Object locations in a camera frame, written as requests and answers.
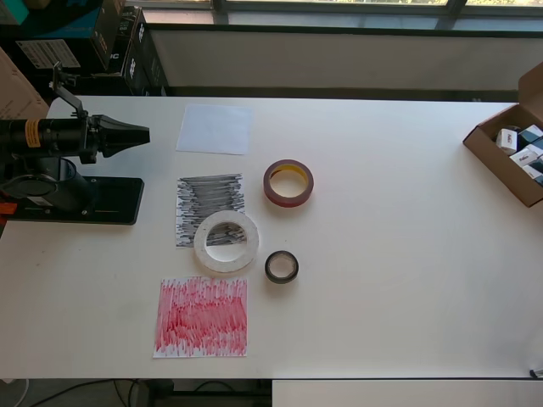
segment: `black tape roll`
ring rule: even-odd
[[[278,277],[272,273],[272,270],[270,270],[270,264],[272,261],[278,257],[284,256],[288,258],[290,261],[292,261],[293,264],[293,271],[286,277]],[[288,282],[291,282],[296,276],[298,275],[298,260],[294,257],[294,255],[290,252],[287,252],[286,250],[279,250],[278,252],[274,252],[270,254],[268,259],[266,260],[266,264],[264,265],[264,270],[266,271],[266,276],[271,282],[275,282],[276,284],[286,284]]]

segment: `orange label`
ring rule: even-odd
[[[40,133],[37,129],[40,120],[27,120],[25,123],[26,144],[30,148],[41,147]]]
[[[13,215],[16,210],[16,203],[0,202],[0,215]]]

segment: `red marker scribbles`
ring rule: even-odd
[[[155,358],[246,354],[246,279],[188,277],[162,281]]]

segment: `blank white paper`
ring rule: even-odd
[[[189,104],[177,151],[244,155],[249,152],[250,108]]]

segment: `white tape roll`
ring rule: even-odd
[[[211,229],[223,223],[238,225],[244,230],[245,237],[247,238],[247,247],[243,254],[231,261],[214,259],[206,249],[207,237]],[[234,210],[222,210],[205,218],[200,224],[196,235],[194,235],[194,251],[200,263],[208,269],[218,273],[231,273],[244,268],[256,257],[256,253],[258,252],[258,231],[253,221],[244,214]]]

